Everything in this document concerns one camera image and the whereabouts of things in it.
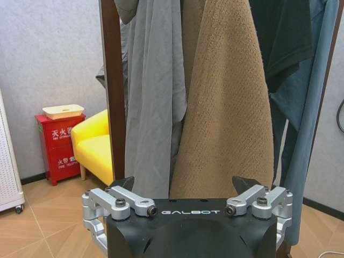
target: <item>silver metal bracket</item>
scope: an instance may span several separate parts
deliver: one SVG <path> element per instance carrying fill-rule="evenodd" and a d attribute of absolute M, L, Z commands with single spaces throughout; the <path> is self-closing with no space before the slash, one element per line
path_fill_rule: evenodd
<path fill-rule="evenodd" d="M 122 187 L 112 187 L 109 190 L 109 194 L 117 198 L 125 199 L 138 216 L 153 217 L 157 213 L 157 208 L 152 199 L 143 198 Z"/>
<path fill-rule="evenodd" d="M 226 212 L 230 216 L 240 216 L 252 206 L 252 215 L 257 219 L 269 219 L 274 214 L 277 217 L 277 250 L 284 240 L 286 228 L 291 226 L 292 199 L 292 193 L 283 187 L 269 191 L 261 185 L 255 185 L 238 197 L 229 198 Z"/>
<path fill-rule="evenodd" d="M 96 188 L 82 195 L 83 223 L 94 242 L 105 253 L 108 253 L 103 223 L 98 219 L 111 215 L 114 220 L 125 220 L 130 216 L 130 208 L 138 216 L 153 217 L 157 213 L 152 199 L 140 197 L 122 187 L 116 186 L 107 192 Z"/>
<path fill-rule="evenodd" d="M 230 216 L 241 216 L 246 214 L 246 210 L 252 205 L 258 197 L 265 195 L 265 187 L 262 185 L 254 185 L 241 195 L 227 200 L 226 211 Z"/>

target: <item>hanging garment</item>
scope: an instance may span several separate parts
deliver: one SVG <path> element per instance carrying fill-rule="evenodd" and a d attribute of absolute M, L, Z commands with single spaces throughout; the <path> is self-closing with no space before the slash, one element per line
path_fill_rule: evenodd
<path fill-rule="evenodd" d="M 187 106 L 180 2 L 139 1 L 127 26 L 125 175 L 136 194 L 168 198 Z"/>
<path fill-rule="evenodd" d="M 269 92 L 313 56 L 309 0 L 249 0 Z"/>
<path fill-rule="evenodd" d="M 202 8 L 203 2 L 183 6 L 184 22 L 197 17 L 200 28 L 182 26 L 191 51 L 185 63 L 193 68 L 172 198 L 228 198 L 237 194 L 233 175 L 266 186 L 273 177 L 268 91 L 250 6 L 208 0 Z"/>
<path fill-rule="evenodd" d="M 128 24 L 136 15 L 139 0 L 114 0 L 117 12 L 124 24 Z"/>
<path fill-rule="evenodd" d="M 291 245 L 299 239 L 306 175 L 338 6 L 339 0 L 310 0 L 315 56 L 301 62 L 298 71 L 271 94 L 274 138 L 279 147 L 285 122 L 289 121 L 280 185 L 294 194 L 292 226 L 287 228 L 285 237 Z"/>

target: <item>chair leg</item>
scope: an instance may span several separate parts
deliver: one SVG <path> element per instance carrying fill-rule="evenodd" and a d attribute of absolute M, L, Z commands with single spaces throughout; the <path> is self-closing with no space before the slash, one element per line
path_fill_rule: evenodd
<path fill-rule="evenodd" d="M 80 175 L 81 175 L 81 180 L 84 181 L 86 179 L 86 169 L 81 164 L 80 164 Z"/>

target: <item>white air purifier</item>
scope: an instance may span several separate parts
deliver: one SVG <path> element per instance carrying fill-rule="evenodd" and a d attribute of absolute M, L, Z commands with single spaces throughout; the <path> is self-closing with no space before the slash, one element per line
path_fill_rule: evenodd
<path fill-rule="evenodd" d="M 0 211 L 14 207 L 17 213 L 21 213 L 24 202 L 24 193 L 0 91 Z"/>

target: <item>screw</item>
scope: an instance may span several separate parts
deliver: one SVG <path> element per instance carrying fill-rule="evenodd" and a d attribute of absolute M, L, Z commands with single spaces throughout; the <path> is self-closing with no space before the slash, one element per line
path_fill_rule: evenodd
<path fill-rule="evenodd" d="M 226 211 L 227 215 L 230 217 L 234 216 L 237 212 L 236 208 L 232 205 L 225 207 L 225 211 Z"/>
<path fill-rule="evenodd" d="M 121 208 L 121 207 L 124 207 L 125 204 L 126 204 L 125 199 L 123 198 L 116 199 L 116 207 Z"/>
<path fill-rule="evenodd" d="M 268 206 L 268 200 L 265 197 L 258 197 L 257 204 L 259 206 Z"/>
<path fill-rule="evenodd" d="M 156 206 L 149 207 L 147 210 L 147 214 L 150 217 L 154 217 L 155 215 L 157 215 L 157 207 Z"/>

